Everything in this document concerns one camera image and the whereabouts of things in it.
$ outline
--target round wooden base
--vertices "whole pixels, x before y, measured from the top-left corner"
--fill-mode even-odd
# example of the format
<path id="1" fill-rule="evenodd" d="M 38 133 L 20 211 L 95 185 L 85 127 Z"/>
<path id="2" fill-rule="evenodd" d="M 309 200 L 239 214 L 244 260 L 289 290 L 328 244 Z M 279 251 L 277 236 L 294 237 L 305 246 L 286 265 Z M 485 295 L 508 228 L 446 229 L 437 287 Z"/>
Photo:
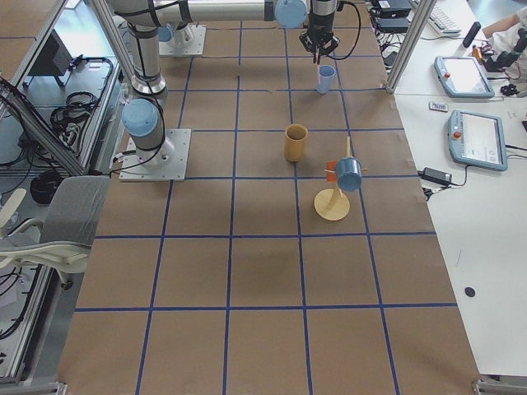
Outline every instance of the round wooden base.
<path id="1" fill-rule="evenodd" d="M 349 200 L 337 188 L 325 189 L 315 196 L 315 210 L 328 221 L 342 220 L 349 213 Z"/>

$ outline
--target person's arm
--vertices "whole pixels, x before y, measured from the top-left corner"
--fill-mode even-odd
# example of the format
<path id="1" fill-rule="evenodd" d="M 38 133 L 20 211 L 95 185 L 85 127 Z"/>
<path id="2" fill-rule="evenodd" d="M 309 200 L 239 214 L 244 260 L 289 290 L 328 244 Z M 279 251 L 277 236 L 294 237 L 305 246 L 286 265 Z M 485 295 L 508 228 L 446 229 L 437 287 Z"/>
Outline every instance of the person's arm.
<path id="1" fill-rule="evenodd" d="M 490 38 L 490 36 L 496 33 L 497 31 L 509 30 L 512 26 L 518 23 L 520 23 L 520 18 L 517 14 L 514 14 L 508 16 L 507 18 L 503 18 L 498 22 L 493 23 L 492 25 L 484 27 L 483 34 L 485 35 L 485 37 Z"/>

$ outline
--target gray chair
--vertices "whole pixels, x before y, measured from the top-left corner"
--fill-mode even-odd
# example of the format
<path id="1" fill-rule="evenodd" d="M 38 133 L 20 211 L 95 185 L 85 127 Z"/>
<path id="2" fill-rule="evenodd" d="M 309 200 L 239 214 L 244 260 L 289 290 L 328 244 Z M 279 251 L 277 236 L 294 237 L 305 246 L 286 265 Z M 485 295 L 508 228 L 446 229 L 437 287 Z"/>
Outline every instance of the gray chair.
<path id="1" fill-rule="evenodd" d="M 23 222 L 0 239 L 0 267 L 42 264 L 55 269 L 67 289 L 67 273 L 86 270 L 100 211 L 110 184 L 107 177 L 81 176 L 65 179 L 58 187 L 44 221 Z M 0 221 L 10 218 L 24 191 L 15 191 L 0 211 Z M 36 226 L 38 240 L 26 232 Z"/>

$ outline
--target brown cup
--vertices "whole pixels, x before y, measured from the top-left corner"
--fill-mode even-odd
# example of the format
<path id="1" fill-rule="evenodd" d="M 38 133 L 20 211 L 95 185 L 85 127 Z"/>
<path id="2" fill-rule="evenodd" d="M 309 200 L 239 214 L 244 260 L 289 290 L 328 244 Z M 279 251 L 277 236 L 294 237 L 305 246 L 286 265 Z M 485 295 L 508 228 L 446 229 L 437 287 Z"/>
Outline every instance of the brown cup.
<path id="1" fill-rule="evenodd" d="M 306 139 L 307 128 L 304 125 L 294 123 L 286 128 L 284 154 L 287 160 L 290 162 L 298 162 L 304 157 Z"/>

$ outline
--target keyboard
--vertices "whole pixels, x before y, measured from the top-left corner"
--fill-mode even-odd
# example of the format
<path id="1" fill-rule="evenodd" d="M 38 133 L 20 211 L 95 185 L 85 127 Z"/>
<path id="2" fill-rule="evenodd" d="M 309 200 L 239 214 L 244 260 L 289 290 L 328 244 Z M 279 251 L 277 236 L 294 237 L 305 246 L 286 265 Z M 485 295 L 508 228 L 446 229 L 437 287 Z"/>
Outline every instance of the keyboard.
<path id="1" fill-rule="evenodd" d="M 414 8 L 417 8 L 420 0 L 410 0 Z M 437 32 L 439 36 L 443 37 L 457 37 L 461 34 L 461 29 L 457 26 L 439 7 L 434 6 L 430 16 L 428 17 L 428 25 Z"/>

